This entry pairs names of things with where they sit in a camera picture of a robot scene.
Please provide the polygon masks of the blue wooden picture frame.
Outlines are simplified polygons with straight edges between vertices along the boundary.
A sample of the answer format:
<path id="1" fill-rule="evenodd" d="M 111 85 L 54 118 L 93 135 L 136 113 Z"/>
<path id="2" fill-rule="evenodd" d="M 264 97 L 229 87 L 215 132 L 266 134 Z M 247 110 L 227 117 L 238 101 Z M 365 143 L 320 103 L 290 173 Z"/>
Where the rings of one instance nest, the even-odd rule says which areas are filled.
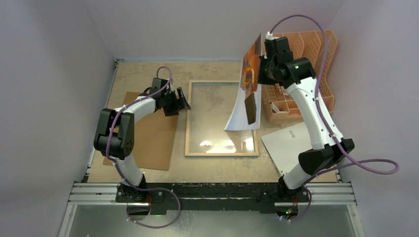
<path id="1" fill-rule="evenodd" d="M 239 83 L 231 80 L 189 81 L 185 156 L 188 158 L 257 157 L 254 130 L 226 131 Z"/>

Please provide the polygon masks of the hot air balloon photo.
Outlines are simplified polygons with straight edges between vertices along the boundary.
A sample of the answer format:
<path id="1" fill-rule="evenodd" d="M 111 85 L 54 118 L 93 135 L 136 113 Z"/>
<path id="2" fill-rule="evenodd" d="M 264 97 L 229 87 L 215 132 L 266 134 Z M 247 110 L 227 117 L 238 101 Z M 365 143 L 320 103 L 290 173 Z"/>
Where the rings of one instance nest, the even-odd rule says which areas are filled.
<path id="1" fill-rule="evenodd" d="M 260 128 L 261 85 L 258 79 L 261 54 L 262 39 L 259 34 L 242 58 L 238 93 L 233 111 L 224 127 L 226 131 Z"/>

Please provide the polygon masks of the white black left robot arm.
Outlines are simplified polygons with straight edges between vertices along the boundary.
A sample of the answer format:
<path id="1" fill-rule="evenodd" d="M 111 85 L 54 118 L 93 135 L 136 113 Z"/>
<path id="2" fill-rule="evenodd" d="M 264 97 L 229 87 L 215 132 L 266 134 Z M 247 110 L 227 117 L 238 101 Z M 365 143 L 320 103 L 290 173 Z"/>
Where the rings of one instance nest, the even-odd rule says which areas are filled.
<path id="1" fill-rule="evenodd" d="M 129 187 L 128 196 L 135 202 L 147 197 L 147 185 L 133 156 L 135 124 L 146 116 L 162 110 L 165 117 L 179 115 L 191 107 L 181 87 L 173 87 L 173 79 L 153 78 L 147 88 L 134 101 L 116 109 L 100 112 L 94 148 L 105 156 L 120 175 L 121 184 Z"/>

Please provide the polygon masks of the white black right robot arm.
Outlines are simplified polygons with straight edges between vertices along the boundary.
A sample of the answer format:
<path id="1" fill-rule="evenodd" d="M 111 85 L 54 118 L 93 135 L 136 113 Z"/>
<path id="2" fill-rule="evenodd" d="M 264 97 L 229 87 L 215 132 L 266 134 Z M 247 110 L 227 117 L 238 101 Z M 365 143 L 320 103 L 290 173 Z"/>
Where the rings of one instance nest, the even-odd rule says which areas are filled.
<path id="1" fill-rule="evenodd" d="M 345 139 L 316 88 L 316 73 L 305 58 L 294 59 L 286 37 L 267 35 L 265 54 L 260 57 L 260 84 L 282 86 L 295 101 L 306 124 L 312 148 L 298 155 L 297 165 L 278 182 L 277 194 L 289 201 L 310 178 L 344 159 L 355 145 Z"/>

